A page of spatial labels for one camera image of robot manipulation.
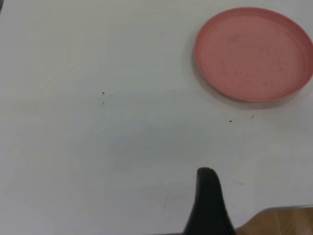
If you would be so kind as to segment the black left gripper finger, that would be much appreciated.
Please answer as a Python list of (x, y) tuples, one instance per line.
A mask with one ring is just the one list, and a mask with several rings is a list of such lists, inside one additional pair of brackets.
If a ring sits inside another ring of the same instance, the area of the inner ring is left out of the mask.
[(184, 235), (234, 235), (217, 173), (207, 167), (197, 170), (195, 201)]

